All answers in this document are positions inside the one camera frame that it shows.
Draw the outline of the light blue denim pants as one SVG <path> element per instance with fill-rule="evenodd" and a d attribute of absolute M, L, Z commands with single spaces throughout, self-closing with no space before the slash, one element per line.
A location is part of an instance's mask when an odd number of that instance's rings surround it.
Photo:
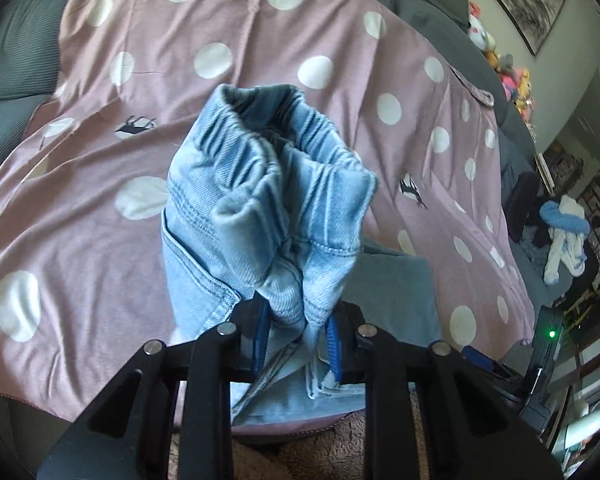
<path fill-rule="evenodd" d="M 427 261 L 366 240 L 376 176 L 297 88 L 216 88 L 167 181 L 162 251 L 180 334 L 199 337 L 255 294 L 272 310 L 261 374 L 230 389 L 234 425 L 363 407 L 363 388 L 341 385 L 326 361 L 338 301 L 408 344 L 441 338 Z"/>

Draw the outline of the brown fluffy rug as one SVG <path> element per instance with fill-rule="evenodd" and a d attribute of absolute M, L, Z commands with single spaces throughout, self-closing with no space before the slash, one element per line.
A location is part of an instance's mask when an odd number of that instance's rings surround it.
<path fill-rule="evenodd" d="M 354 412 L 325 429 L 280 442 L 232 439 L 237 479 L 361 479 L 365 416 Z"/>

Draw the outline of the blue white clothes pile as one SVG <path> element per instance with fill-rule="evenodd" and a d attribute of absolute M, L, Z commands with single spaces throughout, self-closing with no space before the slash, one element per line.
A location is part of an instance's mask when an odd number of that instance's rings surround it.
<path fill-rule="evenodd" d="M 569 195 L 563 195 L 558 203 L 543 204 L 540 217 L 550 234 L 550 250 L 543 275 L 545 284 L 555 285 L 559 281 L 560 266 L 564 266 L 573 278 L 578 278 L 585 270 L 584 242 L 591 232 L 584 208 Z"/>

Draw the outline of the pink polka dot bedsheet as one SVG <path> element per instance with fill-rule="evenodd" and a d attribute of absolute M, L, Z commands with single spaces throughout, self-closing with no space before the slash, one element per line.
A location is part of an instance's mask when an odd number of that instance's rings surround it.
<path fill-rule="evenodd" d="M 0 167 L 0 396 L 73 420 L 254 295 L 238 426 L 362 408 L 327 365 L 341 299 L 420 346 L 532 337 L 495 93 L 375 0 L 69 0 L 58 44 Z"/>

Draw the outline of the pile of plush toys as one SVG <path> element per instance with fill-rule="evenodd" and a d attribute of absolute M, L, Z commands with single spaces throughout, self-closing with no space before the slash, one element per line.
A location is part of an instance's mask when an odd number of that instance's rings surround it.
<path fill-rule="evenodd" d="M 467 35 L 481 51 L 486 62 L 493 68 L 501 81 L 506 100 L 512 102 L 522 120 L 531 125 L 535 102 L 532 96 L 531 74 L 528 68 L 515 67 L 511 54 L 499 54 L 494 37 L 480 21 L 481 9 L 477 3 L 470 2 L 469 28 Z"/>

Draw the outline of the grey pillow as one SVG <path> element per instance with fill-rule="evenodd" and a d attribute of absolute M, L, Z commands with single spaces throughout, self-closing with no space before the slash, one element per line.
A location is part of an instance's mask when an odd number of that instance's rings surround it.
<path fill-rule="evenodd" d="M 0 12 L 0 100 L 54 92 L 68 0 L 9 0 Z"/>

